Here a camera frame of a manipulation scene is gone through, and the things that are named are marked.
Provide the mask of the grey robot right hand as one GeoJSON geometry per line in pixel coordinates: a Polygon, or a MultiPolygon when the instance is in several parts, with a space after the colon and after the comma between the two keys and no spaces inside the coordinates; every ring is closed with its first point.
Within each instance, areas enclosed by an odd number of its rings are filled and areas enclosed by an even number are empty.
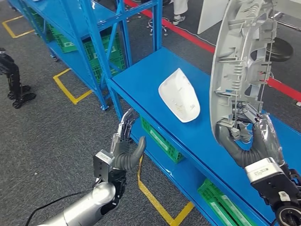
{"type": "Polygon", "coordinates": [[[235,136],[240,134],[240,127],[227,127],[216,124],[215,138],[223,146],[237,165],[246,166],[268,157],[273,158],[278,165],[285,164],[275,129],[268,113],[259,113],[247,102],[240,102],[235,109],[235,117],[241,125],[252,124],[253,141],[250,150],[244,150],[235,142],[235,136]]]}

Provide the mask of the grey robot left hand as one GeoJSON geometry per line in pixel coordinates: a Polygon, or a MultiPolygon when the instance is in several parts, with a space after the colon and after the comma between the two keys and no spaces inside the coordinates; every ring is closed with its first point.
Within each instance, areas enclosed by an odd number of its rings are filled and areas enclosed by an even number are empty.
{"type": "Polygon", "coordinates": [[[129,153],[129,144],[133,124],[134,110],[130,108],[126,111],[118,124],[116,133],[113,134],[110,153],[115,158],[114,168],[118,170],[131,170],[138,164],[146,147],[145,136],[140,137],[137,147],[133,152],[129,153]]]}

